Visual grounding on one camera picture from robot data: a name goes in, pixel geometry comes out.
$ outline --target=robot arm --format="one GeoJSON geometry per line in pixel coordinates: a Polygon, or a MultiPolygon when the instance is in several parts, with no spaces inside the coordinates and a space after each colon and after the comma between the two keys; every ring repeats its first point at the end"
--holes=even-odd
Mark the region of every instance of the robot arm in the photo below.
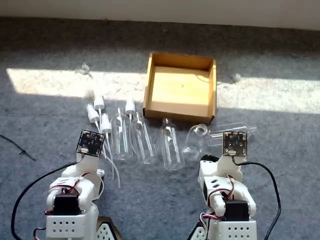
{"type": "Polygon", "coordinates": [[[200,161],[197,180],[209,210],[200,215],[201,224],[195,227],[193,232],[197,234],[192,233],[190,240],[257,240],[257,223],[252,219],[256,203],[241,183],[241,168],[231,156],[239,163],[246,161],[246,132],[225,132],[223,156],[200,161]]]}
{"type": "Polygon", "coordinates": [[[46,240],[116,240],[113,227],[102,222],[93,203],[103,191],[104,171],[98,169],[104,135],[82,130],[77,164],[66,168],[49,186],[46,199],[46,240]]]}

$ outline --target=black zip tie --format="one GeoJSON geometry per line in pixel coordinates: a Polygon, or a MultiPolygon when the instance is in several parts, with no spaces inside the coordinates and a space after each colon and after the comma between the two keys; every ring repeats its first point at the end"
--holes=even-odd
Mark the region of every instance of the black zip tie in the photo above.
{"type": "Polygon", "coordinates": [[[8,142],[12,143],[13,145],[15,145],[18,149],[21,150],[21,152],[19,153],[20,156],[22,155],[26,155],[28,158],[30,158],[33,161],[37,161],[33,156],[31,156],[29,153],[27,153],[26,150],[24,150],[22,147],[20,147],[17,143],[15,143],[13,140],[11,140],[10,138],[0,134],[0,138],[3,138],[4,140],[7,140],[8,142]]]}

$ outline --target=clear plastic bottle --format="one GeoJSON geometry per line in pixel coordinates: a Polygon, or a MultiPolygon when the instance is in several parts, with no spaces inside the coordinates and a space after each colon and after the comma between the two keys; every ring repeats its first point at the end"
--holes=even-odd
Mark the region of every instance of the clear plastic bottle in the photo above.
{"type": "Polygon", "coordinates": [[[129,118],[120,111],[111,119],[112,154],[115,160],[132,159],[132,146],[129,141],[129,118]]]}
{"type": "Polygon", "coordinates": [[[138,161],[143,164],[153,164],[158,159],[155,145],[152,141],[148,121],[136,113],[131,127],[132,147],[135,150],[138,161]]]}
{"type": "Polygon", "coordinates": [[[197,161],[204,151],[205,142],[209,140],[209,131],[205,124],[198,124],[190,128],[182,154],[185,160],[197,161]]]}
{"type": "Polygon", "coordinates": [[[223,125],[207,126],[207,129],[209,130],[209,134],[210,134],[208,145],[220,146],[222,145],[224,131],[247,132],[248,139],[249,139],[250,136],[252,136],[254,132],[257,130],[257,127],[249,126],[244,122],[234,122],[234,123],[223,124],[223,125]]]}
{"type": "Polygon", "coordinates": [[[164,118],[161,131],[161,150],[164,169],[175,171],[185,166],[185,161],[179,150],[177,127],[170,119],[164,118]]]}

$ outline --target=circuit board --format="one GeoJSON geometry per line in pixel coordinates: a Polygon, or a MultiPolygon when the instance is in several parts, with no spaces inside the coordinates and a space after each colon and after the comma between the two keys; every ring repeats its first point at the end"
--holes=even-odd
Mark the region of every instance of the circuit board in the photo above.
{"type": "Polygon", "coordinates": [[[104,145],[105,135],[88,130],[82,130],[76,152],[99,158],[104,145]]]}
{"type": "Polygon", "coordinates": [[[225,131],[223,132],[223,155],[246,157],[247,156],[247,132],[225,131]]]}

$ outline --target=black cable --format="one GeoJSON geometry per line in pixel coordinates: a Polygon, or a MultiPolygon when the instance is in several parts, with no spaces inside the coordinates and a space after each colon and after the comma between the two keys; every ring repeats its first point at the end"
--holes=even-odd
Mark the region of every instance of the black cable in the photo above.
{"type": "Polygon", "coordinates": [[[270,171],[269,168],[267,168],[265,165],[258,163],[258,162],[253,162],[253,161],[246,161],[246,162],[242,162],[242,163],[236,163],[235,162],[235,157],[232,156],[232,161],[235,165],[237,166],[244,166],[244,165],[258,165],[260,167],[263,167],[270,175],[272,182],[273,182],[273,186],[274,186],[274,191],[275,191],[275,195],[276,195],[276,200],[278,202],[278,212],[275,215],[275,218],[273,219],[268,231],[266,232],[266,235],[264,237],[264,240],[268,240],[269,235],[272,231],[272,229],[274,228],[274,226],[276,225],[278,218],[280,217],[281,214],[281,201],[280,201],[280,196],[279,196],[279,192],[278,192],[278,187],[277,187],[277,183],[276,183],[276,179],[273,175],[273,173],[270,171]]]}
{"type": "Polygon", "coordinates": [[[13,145],[15,145],[18,149],[21,150],[21,152],[19,153],[19,155],[26,155],[28,158],[30,158],[33,161],[37,161],[34,157],[32,157],[29,153],[27,153],[26,150],[24,150],[22,147],[20,147],[17,143],[15,143],[13,140],[11,140],[10,138],[0,134],[0,138],[3,138],[4,140],[7,140],[8,142],[12,143],[13,145]]]}
{"type": "Polygon", "coordinates": [[[78,163],[80,163],[83,159],[84,159],[85,155],[83,154],[81,156],[80,161],[76,161],[76,162],[72,162],[72,163],[68,163],[65,164],[61,167],[58,167],[57,169],[54,169],[52,171],[47,172],[46,174],[43,174],[42,176],[38,177],[36,180],[34,180],[33,182],[31,182],[23,191],[22,193],[19,195],[19,197],[17,198],[17,200],[15,201],[13,210],[12,210],[12,216],[11,216],[11,234],[12,236],[16,239],[16,240],[22,240],[17,234],[16,234],[16,230],[15,230],[15,221],[16,221],[16,213],[17,213],[17,209],[18,209],[18,205],[21,201],[21,199],[23,198],[23,196],[26,194],[26,192],[33,186],[35,185],[37,182],[39,182],[41,179],[44,179],[45,177],[54,174],[55,172],[58,172],[62,169],[65,169],[67,167],[70,167],[72,165],[76,165],[78,163]]]}

